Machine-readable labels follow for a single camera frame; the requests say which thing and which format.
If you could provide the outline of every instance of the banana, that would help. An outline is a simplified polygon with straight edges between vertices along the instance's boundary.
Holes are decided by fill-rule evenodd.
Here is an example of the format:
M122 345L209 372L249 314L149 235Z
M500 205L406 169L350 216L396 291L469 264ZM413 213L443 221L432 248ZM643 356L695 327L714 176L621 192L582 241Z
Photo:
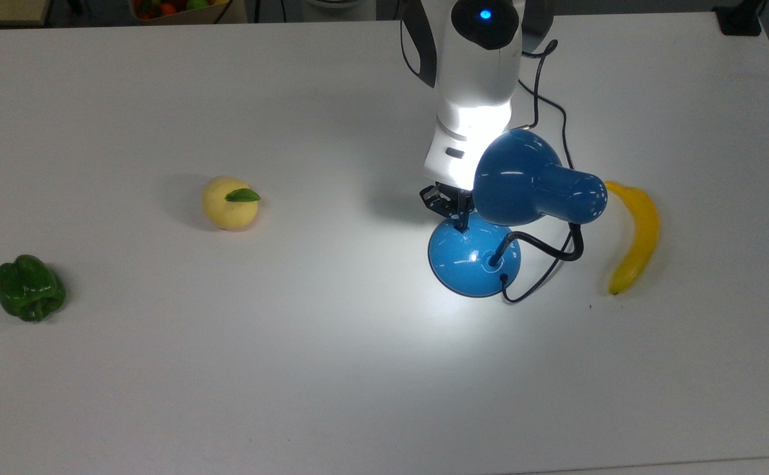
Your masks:
M626 187L615 181L605 181L607 190L619 196L634 217L634 243L610 279L608 290L616 295L624 292L640 277L657 247L659 215L649 195L637 187Z

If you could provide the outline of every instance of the yellow apple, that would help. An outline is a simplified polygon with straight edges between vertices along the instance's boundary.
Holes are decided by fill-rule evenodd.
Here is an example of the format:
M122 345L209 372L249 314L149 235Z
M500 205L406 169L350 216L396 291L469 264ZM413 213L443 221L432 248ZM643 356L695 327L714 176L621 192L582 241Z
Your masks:
M260 199L244 181L216 177L203 190L203 211L217 228L236 231L255 219Z

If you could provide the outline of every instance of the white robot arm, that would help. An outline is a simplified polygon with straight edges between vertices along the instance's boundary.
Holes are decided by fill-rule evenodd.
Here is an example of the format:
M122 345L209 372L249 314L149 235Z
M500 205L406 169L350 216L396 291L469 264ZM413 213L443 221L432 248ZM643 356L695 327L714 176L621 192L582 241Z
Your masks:
M424 173L436 185L421 195L437 213L459 216L463 229L481 154L511 118L511 98L527 47L523 31L526 42L536 46L551 25L547 0L528 2L411 0L402 18L405 62L438 90L436 129L424 162ZM531 22L523 23L529 12ZM528 27L534 20L543 28Z

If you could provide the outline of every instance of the green bell pepper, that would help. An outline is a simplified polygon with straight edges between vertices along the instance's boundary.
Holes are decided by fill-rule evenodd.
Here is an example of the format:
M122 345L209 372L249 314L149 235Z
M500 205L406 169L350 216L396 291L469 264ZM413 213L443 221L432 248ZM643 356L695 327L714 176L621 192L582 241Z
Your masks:
M0 304L8 315L40 322L64 303L64 284L37 257L20 255L0 266Z

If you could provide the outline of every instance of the fruit basket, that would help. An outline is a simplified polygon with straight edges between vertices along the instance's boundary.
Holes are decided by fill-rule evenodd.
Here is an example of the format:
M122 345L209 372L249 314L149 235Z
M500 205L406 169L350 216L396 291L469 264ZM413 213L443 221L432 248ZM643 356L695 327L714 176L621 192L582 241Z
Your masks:
M243 0L129 0L131 14L142 25L246 23Z

